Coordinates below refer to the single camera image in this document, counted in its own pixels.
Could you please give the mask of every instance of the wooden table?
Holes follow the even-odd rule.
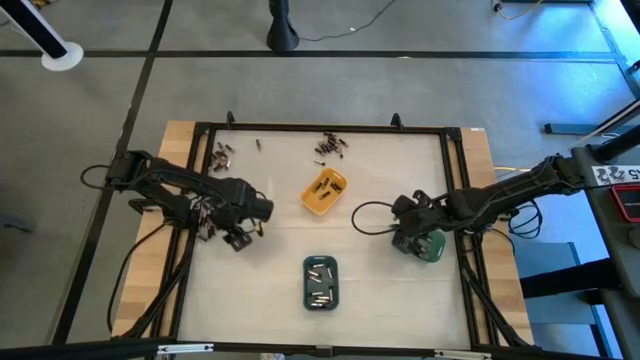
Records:
[[[173,164],[186,166],[194,126],[194,122],[169,122],[158,156],[167,159]],[[484,130],[463,128],[462,136],[471,185],[483,187],[495,182],[493,162]],[[204,158],[204,146],[205,141],[203,138],[196,156],[194,166],[196,170],[201,168]],[[449,143],[449,149],[454,167],[456,187],[459,187],[461,180],[457,171],[458,164],[453,142]],[[140,223],[138,238],[149,233],[161,222],[162,214],[160,212],[145,213]],[[496,224],[495,227],[506,232],[503,224]],[[158,292],[170,234],[170,228],[161,230],[154,235],[154,239],[150,239],[147,244],[138,248],[132,256],[114,322],[113,335],[118,335],[128,330]],[[182,237],[183,243],[185,239],[186,233]],[[532,343],[533,336],[520,289],[519,276],[511,245],[501,235],[489,232],[484,237],[482,247],[493,301],[518,334],[529,343]],[[488,343],[484,312],[475,296],[474,301],[480,342]],[[173,297],[167,302],[160,335],[169,333],[173,302]]]

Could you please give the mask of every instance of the black floor stripe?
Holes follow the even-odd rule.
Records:
[[[160,19],[158,20],[158,25],[156,26],[156,31],[149,46],[149,51],[146,53],[146,58],[142,65],[142,71],[140,73],[138,83],[136,84],[136,88],[133,92],[133,98],[131,100],[129,111],[127,112],[127,118],[122,126],[122,133],[116,144],[115,155],[119,155],[124,152],[129,145],[129,140],[133,133],[133,126],[138,117],[140,105],[142,104],[142,99],[144,98],[149,77],[151,76],[151,70],[155,60],[153,54],[158,50],[158,46],[160,45],[160,40],[162,39],[172,4],[172,0],[165,0],[162,12],[160,13]],[[93,258],[98,248],[98,242],[100,240],[100,235],[109,211],[109,205],[111,204],[112,197],[113,191],[110,190],[101,191],[98,197],[96,208],[91,216],[91,221],[88,225],[86,236],[83,241],[80,260],[76,267],[71,286],[67,292],[62,312],[56,325],[52,340],[53,345],[65,344],[69,337],[69,332],[73,326],[73,319],[78,309],[80,298],[82,297],[82,291],[89,276],[91,263],[93,262]]]
[[[598,28],[600,29],[600,32],[602,33],[602,37],[604,37],[604,40],[607,43],[607,46],[609,47],[609,50],[612,53],[617,55],[616,64],[618,65],[618,70],[620,70],[620,73],[622,74],[624,81],[627,83],[627,86],[629,87],[629,91],[631,91],[631,94],[633,94],[633,96],[636,99],[640,99],[640,86],[638,85],[638,82],[636,81],[636,79],[634,79],[633,76],[628,72],[629,64],[627,62],[627,59],[624,57],[624,55],[620,51],[620,48],[618,47],[618,44],[616,43],[616,40],[613,38],[613,35],[609,31],[609,29],[602,23],[602,21],[600,21],[600,18],[598,17],[598,14],[596,13],[596,9],[593,4],[589,4],[589,10],[591,11],[591,15],[593,16],[596,24],[598,25]]]
[[[159,58],[416,58],[416,59],[575,59],[615,60],[610,52],[517,52],[517,51],[378,51],[299,50],[276,54],[270,50],[160,50]]]
[[[37,50],[0,50],[1,57],[40,57]],[[87,58],[413,58],[413,59],[513,59],[513,60],[612,60],[615,52],[521,52],[521,51],[378,51],[300,50],[276,54],[271,50],[87,50]]]

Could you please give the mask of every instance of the dark green container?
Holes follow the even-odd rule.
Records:
[[[311,280],[309,271],[313,271],[320,276],[316,277],[321,282],[316,282]],[[315,311],[315,310],[333,310],[338,306],[340,302],[340,286],[338,283],[338,262],[332,256],[327,255],[315,255],[309,256],[304,259],[302,263],[302,281],[304,286],[302,294],[304,307],[307,310]],[[319,296],[328,296],[333,300],[329,300],[330,302],[326,305],[320,306],[312,306],[311,304],[316,299],[318,295],[312,295],[313,293],[322,292],[323,295]]]

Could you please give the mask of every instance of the white pole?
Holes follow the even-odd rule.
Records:
[[[82,47],[62,40],[29,0],[0,0],[0,10],[42,51],[42,66],[46,69],[65,71],[82,60]]]

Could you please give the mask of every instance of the wooden board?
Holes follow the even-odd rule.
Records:
[[[193,122],[169,122],[159,156],[174,164],[184,166],[189,152],[193,127]],[[482,187],[494,182],[493,164],[484,131],[482,129],[463,129],[463,141],[472,186]],[[455,152],[451,152],[451,156],[455,164]],[[199,153],[199,159],[196,161],[197,169],[199,169],[201,157],[202,154]],[[157,226],[160,221],[159,214],[145,214],[138,238]],[[140,247],[139,252],[133,255],[114,324],[114,335],[126,331],[155,296],[159,287],[169,235],[170,231],[163,231],[155,235],[158,239],[150,240]],[[485,236],[483,249],[492,298],[520,336],[532,342],[531,329],[510,244],[500,235],[490,233]],[[478,310],[478,307],[476,306],[481,315],[479,317],[482,319],[483,314]],[[165,326],[163,326],[161,334],[167,334],[168,326],[166,325],[170,321],[170,313],[168,311],[165,313],[163,324]],[[485,339],[486,342],[484,325],[482,323],[479,325],[481,339]]]

